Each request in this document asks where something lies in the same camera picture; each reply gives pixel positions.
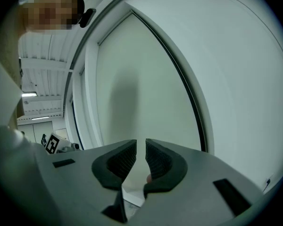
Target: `ceiling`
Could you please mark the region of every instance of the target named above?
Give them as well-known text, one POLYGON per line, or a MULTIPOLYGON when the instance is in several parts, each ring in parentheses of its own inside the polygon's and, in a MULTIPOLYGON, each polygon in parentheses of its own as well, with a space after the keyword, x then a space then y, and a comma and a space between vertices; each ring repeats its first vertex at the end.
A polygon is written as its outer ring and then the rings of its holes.
MULTIPOLYGON (((103 0, 84 1, 87 10, 96 8, 103 0)), ((23 98, 25 115, 18 118, 18 124, 40 116, 63 116, 65 84, 68 73, 72 72, 69 68, 76 50, 73 41, 77 37, 82 37, 78 25, 54 34, 28 32, 21 37, 18 50, 23 69, 22 91, 34 91, 37 97, 23 98)))

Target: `black rubber seal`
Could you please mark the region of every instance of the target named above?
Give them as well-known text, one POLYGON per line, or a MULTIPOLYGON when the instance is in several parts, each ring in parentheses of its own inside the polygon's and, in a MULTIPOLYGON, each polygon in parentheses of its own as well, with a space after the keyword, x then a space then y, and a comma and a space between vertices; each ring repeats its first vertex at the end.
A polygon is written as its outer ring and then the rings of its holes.
POLYGON ((143 188, 145 198, 149 193, 168 192, 175 188, 188 171, 188 164, 178 153, 146 139, 146 161, 152 182, 143 188))
POLYGON ((92 164, 92 172, 104 188, 120 190, 136 161, 136 140, 114 149, 92 164))

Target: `white curved wall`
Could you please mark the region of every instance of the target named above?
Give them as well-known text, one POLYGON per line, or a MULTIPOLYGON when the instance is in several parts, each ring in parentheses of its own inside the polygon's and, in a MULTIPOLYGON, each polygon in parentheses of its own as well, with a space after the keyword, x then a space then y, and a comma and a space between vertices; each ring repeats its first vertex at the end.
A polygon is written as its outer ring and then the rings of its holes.
POLYGON ((208 107, 214 155, 261 188, 282 175, 283 30, 265 3, 243 0, 255 15, 237 0, 126 2, 189 63, 208 107))

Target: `black rubber grip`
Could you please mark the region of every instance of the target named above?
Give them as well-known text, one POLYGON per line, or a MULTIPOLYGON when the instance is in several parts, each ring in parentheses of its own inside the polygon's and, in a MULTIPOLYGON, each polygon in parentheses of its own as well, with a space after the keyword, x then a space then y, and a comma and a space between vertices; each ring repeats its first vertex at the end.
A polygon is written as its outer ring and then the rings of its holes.
POLYGON ((171 191, 188 171, 188 164, 181 155, 151 139, 146 139, 146 161, 152 182, 144 186, 145 198, 149 193, 171 191))
POLYGON ((124 199, 122 190, 119 190, 113 205, 106 207, 102 214, 112 218, 118 222, 126 223, 128 221, 125 212, 124 199))
POLYGON ((234 215, 238 216, 251 207, 251 204, 227 179, 215 181, 213 184, 218 189, 234 215))
POLYGON ((55 161, 52 164, 55 168, 59 168, 59 167, 64 167, 64 166, 72 164, 72 163, 75 163, 75 161, 72 160, 72 159, 66 159, 66 160, 62 160, 62 161, 55 161))
POLYGON ((114 149, 92 164, 92 172, 104 188, 120 190, 136 161, 136 140, 114 149))

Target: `person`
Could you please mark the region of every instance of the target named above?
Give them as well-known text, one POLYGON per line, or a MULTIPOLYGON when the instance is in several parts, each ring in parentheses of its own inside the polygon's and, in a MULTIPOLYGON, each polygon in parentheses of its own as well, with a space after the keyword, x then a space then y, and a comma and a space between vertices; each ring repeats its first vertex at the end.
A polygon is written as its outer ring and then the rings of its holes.
MULTIPOLYGON (((18 40, 28 31, 70 29, 83 16, 84 0, 28 0, 15 5, 0 26, 0 63, 21 88, 21 68, 18 40)), ((9 128, 17 129, 17 118, 24 115, 20 100, 9 121, 9 128)))
POLYGON ((44 147, 46 147, 46 145, 47 145, 46 135, 45 135, 45 134, 43 134, 43 136, 42 136, 41 144, 42 144, 44 147))

